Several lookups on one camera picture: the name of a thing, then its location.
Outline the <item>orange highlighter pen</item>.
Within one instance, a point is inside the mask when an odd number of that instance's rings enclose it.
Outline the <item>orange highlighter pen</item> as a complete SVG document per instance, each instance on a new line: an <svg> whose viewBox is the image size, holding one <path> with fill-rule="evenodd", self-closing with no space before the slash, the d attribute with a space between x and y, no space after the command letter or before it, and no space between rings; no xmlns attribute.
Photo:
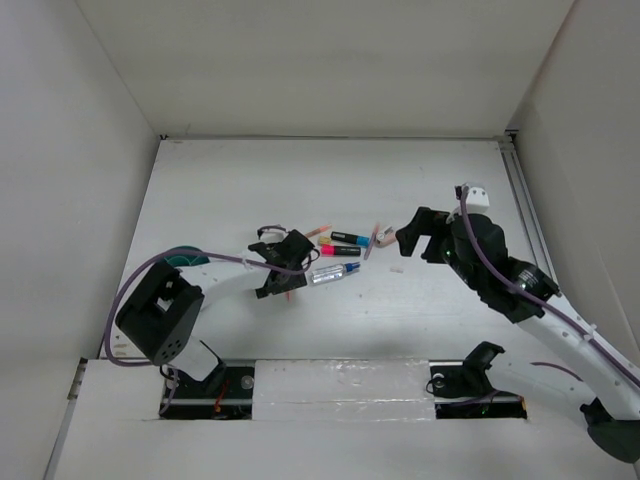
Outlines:
<svg viewBox="0 0 640 480"><path fill-rule="evenodd" d="M320 234L322 234L322 233L324 233L324 232L326 232L326 231L330 230L330 229L331 229L331 227L332 227L332 225L331 225L331 224L326 224L326 225L323 225L323 226L317 227L317 228L315 228L315 229L313 229L313 230L311 230L311 231L307 232L307 233L305 234L305 236L306 236L307 238L311 238L311 237L314 237L314 236L320 235Z"/></svg>

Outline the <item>pink clear pen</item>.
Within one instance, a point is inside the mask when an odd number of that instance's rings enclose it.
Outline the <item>pink clear pen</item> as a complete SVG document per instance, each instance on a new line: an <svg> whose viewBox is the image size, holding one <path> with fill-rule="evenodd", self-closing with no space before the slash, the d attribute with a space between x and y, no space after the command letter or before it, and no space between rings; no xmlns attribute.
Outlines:
<svg viewBox="0 0 640 480"><path fill-rule="evenodd" d="M368 242L368 245L367 245L366 250L365 250L364 255L363 255L363 260L364 261L367 261L369 259L370 255L371 255L371 252L372 252L372 250L373 250L373 248L374 248L374 246L376 244L377 235L378 235L379 231L380 231L380 223L377 222L375 224L374 228L373 228L373 231L372 231L370 237L369 237L369 242Z"/></svg>

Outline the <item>teal plastic cup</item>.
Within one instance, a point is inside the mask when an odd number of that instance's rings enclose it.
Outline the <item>teal plastic cup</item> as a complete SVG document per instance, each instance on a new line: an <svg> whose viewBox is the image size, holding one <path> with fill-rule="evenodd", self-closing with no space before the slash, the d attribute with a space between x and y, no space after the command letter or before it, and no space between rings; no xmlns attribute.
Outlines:
<svg viewBox="0 0 640 480"><path fill-rule="evenodd" d="M202 250L194 246L178 246L170 249L164 261L174 268L201 266L209 262Z"/></svg>

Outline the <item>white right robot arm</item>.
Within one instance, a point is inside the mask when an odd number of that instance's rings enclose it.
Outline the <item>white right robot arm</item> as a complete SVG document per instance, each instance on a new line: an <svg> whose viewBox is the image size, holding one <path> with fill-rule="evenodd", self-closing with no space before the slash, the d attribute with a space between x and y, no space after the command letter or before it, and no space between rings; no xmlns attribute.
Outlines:
<svg viewBox="0 0 640 480"><path fill-rule="evenodd" d="M464 359L435 367L427 389L453 407L519 395L563 414L605 453L624 463L639 460L639 375L567 301L537 266L509 255L503 229L479 213L419 208L396 234L409 257L420 237L421 258L449 266L490 310L533 336L563 361L524 361L483 341Z"/></svg>

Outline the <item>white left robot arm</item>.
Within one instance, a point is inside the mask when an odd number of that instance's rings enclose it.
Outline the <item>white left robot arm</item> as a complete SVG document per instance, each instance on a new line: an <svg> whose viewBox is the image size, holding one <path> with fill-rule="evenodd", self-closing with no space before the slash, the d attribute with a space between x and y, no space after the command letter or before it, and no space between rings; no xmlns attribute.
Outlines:
<svg viewBox="0 0 640 480"><path fill-rule="evenodd" d="M278 241L258 241L236 255L174 248L133 274L138 282L115 314L117 328L146 361L168 369L193 396L211 397L224 383L226 364L196 337L201 312L235 294L258 299L307 285L319 248L302 233L281 230Z"/></svg>

